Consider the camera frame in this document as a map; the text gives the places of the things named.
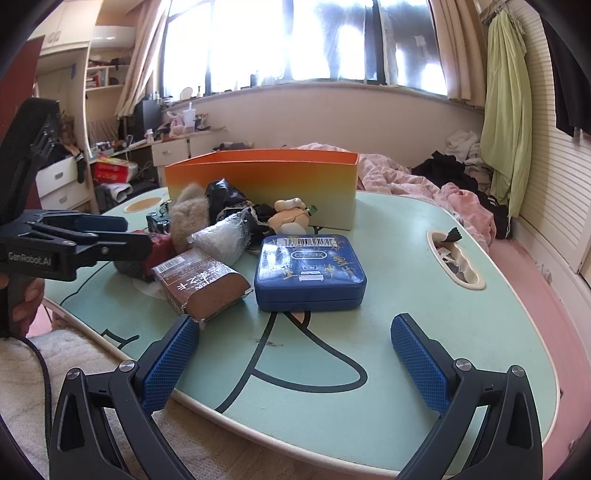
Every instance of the pink blanket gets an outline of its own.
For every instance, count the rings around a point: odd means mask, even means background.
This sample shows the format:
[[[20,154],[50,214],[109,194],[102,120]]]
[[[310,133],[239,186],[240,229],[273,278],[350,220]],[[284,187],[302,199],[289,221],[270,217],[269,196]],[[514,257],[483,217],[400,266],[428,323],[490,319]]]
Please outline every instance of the pink blanket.
[[[346,151],[321,144],[309,144],[299,148]],[[411,197],[448,211],[488,253],[488,246],[496,235],[495,221],[493,214],[480,205],[474,193],[460,190],[453,183],[447,183],[439,189],[425,177],[412,175],[406,167],[391,158],[377,154],[359,154],[358,174],[363,188],[368,192]]]

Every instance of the white shelf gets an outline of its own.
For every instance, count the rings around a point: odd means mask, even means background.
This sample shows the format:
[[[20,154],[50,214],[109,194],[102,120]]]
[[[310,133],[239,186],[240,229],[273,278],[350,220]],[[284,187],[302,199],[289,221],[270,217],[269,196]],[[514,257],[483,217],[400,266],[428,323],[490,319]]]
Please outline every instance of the white shelf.
[[[129,67],[129,65],[103,65],[102,67],[87,67],[86,71],[87,72],[94,72],[94,71],[98,71],[98,70],[109,70],[109,69],[126,69],[127,67]]]
[[[94,92],[96,90],[107,90],[107,89],[114,89],[114,88],[122,88],[123,85],[124,85],[123,83],[120,83],[119,85],[105,85],[104,87],[87,88],[86,91],[87,92]]]

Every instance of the black plastic bag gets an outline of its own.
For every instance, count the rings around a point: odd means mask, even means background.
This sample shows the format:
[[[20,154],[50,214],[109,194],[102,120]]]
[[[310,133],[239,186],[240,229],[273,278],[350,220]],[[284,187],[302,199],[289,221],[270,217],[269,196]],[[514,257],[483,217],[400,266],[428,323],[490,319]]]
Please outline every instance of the black plastic bag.
[[[260,245],[266,236],[272,234],[268,222],[276,214],[275,209],[265,203],[254,205],[226,179],[211,182],[207,186],[205,196],[209,200],[209,221],[211,225],[215,225],[233,213],[239,213],[245,208],[249,209],[245,216],[245,221],[248,222],[251,231],[249,247]]]

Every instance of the brown snack package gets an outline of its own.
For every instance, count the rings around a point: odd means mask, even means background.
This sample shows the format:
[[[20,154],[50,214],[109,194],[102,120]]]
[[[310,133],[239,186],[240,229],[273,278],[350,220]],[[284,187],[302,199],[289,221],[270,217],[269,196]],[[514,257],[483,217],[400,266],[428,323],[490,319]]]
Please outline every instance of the brown snack package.
[[[213,316],[245,297],[251,285],[231,269],[197,248],[192,248],[152,269],[178,314],[196,320]]]

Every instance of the blue textured gripper pad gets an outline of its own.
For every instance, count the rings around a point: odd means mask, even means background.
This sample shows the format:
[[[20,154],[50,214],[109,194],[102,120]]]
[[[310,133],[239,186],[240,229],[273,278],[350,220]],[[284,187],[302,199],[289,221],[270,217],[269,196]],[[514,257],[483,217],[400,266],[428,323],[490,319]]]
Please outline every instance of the blue textured gripper pad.
[[[392,320],[390,335],[394,350],[413,378],[427,407],[443,416],[450,402],[446,376],[402,315]]]
[[[199,324],[187,317],[144,381],[142,408],[162,410],[199,342]]]

